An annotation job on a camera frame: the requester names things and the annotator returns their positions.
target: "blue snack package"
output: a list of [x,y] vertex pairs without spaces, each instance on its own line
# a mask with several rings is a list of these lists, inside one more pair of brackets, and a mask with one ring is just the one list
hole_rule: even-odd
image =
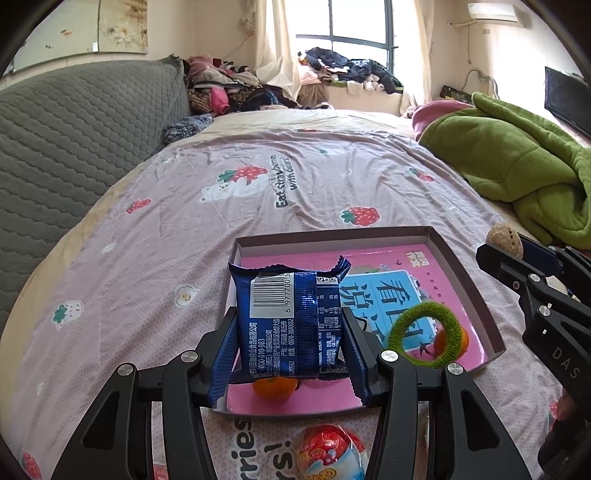
[[337,355],[343,322],[339,283],[350,267],[343,257],[328,272],[229,264],[236,284],[241,359],[230,382],[347,377]]

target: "barcode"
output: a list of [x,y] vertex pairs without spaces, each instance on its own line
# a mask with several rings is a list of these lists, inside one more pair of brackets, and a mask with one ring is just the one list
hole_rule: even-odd
[[289,303],[285,298],[287,285],[283,275],[275,277],[258,277],[252,285],[252,304],[255,307],[283,307]]
[[257,277],[251,282],[251,318],[294,317],[294,274]]

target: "pink pillow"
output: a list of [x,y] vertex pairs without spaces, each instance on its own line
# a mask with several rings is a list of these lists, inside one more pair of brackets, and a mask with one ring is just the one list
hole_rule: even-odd
[[436,100],[435,102],[421,105],[413,113],[413,130],[416,134],[415,140],[418,142],[427,127],[439,117],[466,108],[474,107],[467,103],[458,102],[457,100]]

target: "white curtain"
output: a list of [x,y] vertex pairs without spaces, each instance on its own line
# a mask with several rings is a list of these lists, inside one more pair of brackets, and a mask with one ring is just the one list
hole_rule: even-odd
[[404,85],[400,114],[431,101],[431,37],[434,0],[394,2],[394,74]]
[[300,74],[297,54],[292,48],[296,36],[287,23],[287,0],[249,0],[243,23],[254,23],[256,37],[255,74],[261,83],[283,89],[286,97],[297,99]]

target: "air conditioner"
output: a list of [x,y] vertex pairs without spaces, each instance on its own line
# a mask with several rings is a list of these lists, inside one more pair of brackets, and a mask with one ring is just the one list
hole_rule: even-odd
[[480,22],[501,23],[523,27],[519,10],[509,4],[468,4],[470,16]]

